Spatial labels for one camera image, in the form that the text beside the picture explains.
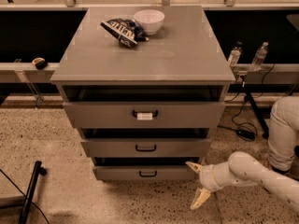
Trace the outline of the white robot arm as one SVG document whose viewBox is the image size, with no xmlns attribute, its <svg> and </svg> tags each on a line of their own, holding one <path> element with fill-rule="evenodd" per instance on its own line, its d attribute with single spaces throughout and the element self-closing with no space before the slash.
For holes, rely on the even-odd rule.
<svg viewBox="0 0 299 224">
<path fill-rule="evenodd" d="M 218 164 L 201 165 L 191 161 L 186 164 L 199 174 L 201 185 L 192 201 L 192 210 L 202 206 L 212 192 L 225 187 L 260 185 L 299 212 L 299 182 L 266 168 L 246 152 L 234 152 L 228 161 Z"/>
</svg>

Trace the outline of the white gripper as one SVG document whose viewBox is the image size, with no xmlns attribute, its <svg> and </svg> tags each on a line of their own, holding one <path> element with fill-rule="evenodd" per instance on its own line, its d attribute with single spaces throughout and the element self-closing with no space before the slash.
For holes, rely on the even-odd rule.
<svg viewBox="0 0 299 224">
<path fill-rule="evenodd" d="M 223 184 L 220 182 L 221 172 L 225 169 L 225 165 L 209 164 L 202 166 L 199 163 L 187 161 L 186 164 L 197 174 L 203 188 L 198 188 L 195 192 L 194 199 L 190 208 L 195 210 L 201 207 L 206 202 L 211 192 L 223 189 Z"/>
</svg>

